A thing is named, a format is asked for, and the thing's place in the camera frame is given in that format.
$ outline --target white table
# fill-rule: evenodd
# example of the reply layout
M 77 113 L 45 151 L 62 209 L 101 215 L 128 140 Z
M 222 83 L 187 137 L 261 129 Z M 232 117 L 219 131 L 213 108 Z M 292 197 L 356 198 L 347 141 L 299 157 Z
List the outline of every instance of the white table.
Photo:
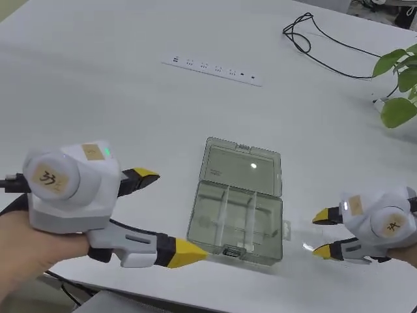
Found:
M 0 24 L 0 173 L 20 170 L 30 146 L 107 138 L 124 168 L 158 171 L 118 201 L 114 218 L 185 237 L 209 136 L 282 156 L 284 259 L 270 271 L 199 262 L 177 270 L 123 269 L 89 258 L 53 270 L 79 282 L 227 312 L 409 312 L 417 271 L 398 261 L 345 265 L 303 243 L 348 237 L 314 228 L 341 190 L 375 180 L 417 187 L 417 146 L 386 136 L 371 101 L 394 78 L 341 77 L 296 52 L 281 30 L 310 11 L 331 35 L 376 53 L 415 34 L 276 0 L 32 0 Z M 366 75 L 375 59 L 300 26 L 317 57 Z M 263 87 L 161 64 L 170 53 L 252 69 Z M 13 195 L 0 197 L 5 206 Z

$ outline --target power strip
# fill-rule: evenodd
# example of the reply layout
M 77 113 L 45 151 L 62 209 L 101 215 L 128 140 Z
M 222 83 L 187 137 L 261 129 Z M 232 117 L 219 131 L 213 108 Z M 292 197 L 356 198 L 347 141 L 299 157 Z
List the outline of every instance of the power strip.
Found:
M 258 75 L 244 72 L 241 70 L 235 70 L 213 63 L 196 61 L 195 59 L 173 56 L 165 61 L 163 64 L 172 65 L 174 67 L 185 68 L 187 70 L 194 70 L 196 72 L 209 74 L 217 77 L 227 78 L 228 80 L 235 80 L 241 83 L 248 83 L 250 85 L 261 87 L 261 79 Z

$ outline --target transparent storage box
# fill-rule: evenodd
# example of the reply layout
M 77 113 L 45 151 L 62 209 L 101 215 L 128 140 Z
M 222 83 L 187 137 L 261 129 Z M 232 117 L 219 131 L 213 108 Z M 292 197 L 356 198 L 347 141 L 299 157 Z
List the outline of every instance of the transparent storage box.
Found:
M 209 138 L 187 238 L 212 254 L 282 259 L 280 155 Z

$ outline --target power cord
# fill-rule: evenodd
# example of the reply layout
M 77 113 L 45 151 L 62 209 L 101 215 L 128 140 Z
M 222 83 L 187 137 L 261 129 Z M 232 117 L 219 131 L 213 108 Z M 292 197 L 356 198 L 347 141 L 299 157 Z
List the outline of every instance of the power cord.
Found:
M 81 303 L 65 288 L 64 283 L 61 284 L 62 291 L 74 302 L 77 306 L 81 306 Z
M 58 281 L 60 281 L 62 283 L 68 284 L 68 285 L 73 286 L 73 287 L 75 287 L 79 290 L 84 291 L 90 297 L 93 297 L 96 294 L 96 291 L 94 291 L 94 290 L 92 290 L 88 287 L 85 287 L 81 284 L 77 284 L 76 282 L 72 282 L 71 280 L 66 279 L 65 277 L 62 277 L 61 275 L 58 275 L 58 274 L 54 273 L 53 271 L 46 271 L 45 273 L 52 276 L 53 278 L 57 279 Z
M 356 51 L 359 51 L 359 52 L 363 52 L 363 53 L 366 53 L 368 55 L 372 55 L 373 57 L 381 57 L 380 55 L 377 55 L 377 54 L 374 54 L 374 53 L 365 51 L 363 49 L 355 48 L 355 47 L 352 47 L 352 46 L 350 46 L 348 44 L 344 44 L 343 42 L 340 42 L 340 41 L 336 40 L 335 38 L 332 38 L 331 36 L 327 35 L 324 31 L 322 31 L 320 29 L 319 26 L 317 26 L 317 24 L 316 24 L 316 22 L 314 20 L 314 15 L 312 13 L 309 13 L 309 12 L 307 12 L 307 13 L 299 16 L 293 23 L 289 24 L 287 27 L 285 27 L 282 30 L 282 33 L 294 44 L 295 48 L 297 48 L 297 50 L 299 52 L 303 53 L 304 55 L 307 55 L 310 59 L 313 59 L 314 61 L 318 62 L 322 66 L 328 68 L 329 70 L 332 70 L 333 72 L 336 72 L 336 73 L 341 74 L 343 76 L 350 77 L 350 78 L 356 78 L 356 79 L 359 79 L 359 80 L 368 80 L 368 79 L 371 79 L 372 78 L 372 76 L 355 76 L 355 75 L 350 75 L 350 74 L 344 73 L 344 72 L 342 72 L 340 70 L 337 70 L 337 69 L 331 67 L 330 65 L 327 65 L 326 63 L 318 60 L 314 56 L 312 56 L 310 54 L 310 51 L 311 51 L 311 42 L 310 42 L 310 40 L 308 40 L 307 37 L 305 37 L 304 35 L 301 35 L 300 33 L 296 33 L 294 31 L 294 28 L 295 28 L 296 25 L 298 25 L 299 23 L 302 23 L 304 21 L 307 21 L 307 20 L 311 20 L 313 22 L 314 26 L 317 28 L 317 30 L 320 33 L 322 33 L 325 37 L 329 38 L 330 40 L 332 40 L 332 41 L 334 41 L 334 42 L 336 42 L 338 44 L 341 44 L 344 47 L 347 47 L 347 48 L 350 48 L 350 49 L 353 49 L 353 50 L 356 50 Z M 306 49 L 306 50 L 303 49 L 303 47 L 301 47 L 296 42 L 294 36 L 298 36 L 298 37 L 303 38 L 307 42 L 307 44 L 308 44 L 308 49 Z

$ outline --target finger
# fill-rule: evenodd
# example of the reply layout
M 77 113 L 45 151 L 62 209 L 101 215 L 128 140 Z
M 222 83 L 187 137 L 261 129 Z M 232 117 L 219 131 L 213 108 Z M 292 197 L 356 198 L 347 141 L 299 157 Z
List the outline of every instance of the finger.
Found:
M 59 250 L 55 255 L 56 261 L 62 261 L 80 256 L 86 256 L 89 251 L 89 242 L 84 234 L 56 235 Z
M 409 251 L 409 248 L 395 248 L 388 250 L 387 255 L 390 258 L 406 261 L 407 260 L 407 252 Z

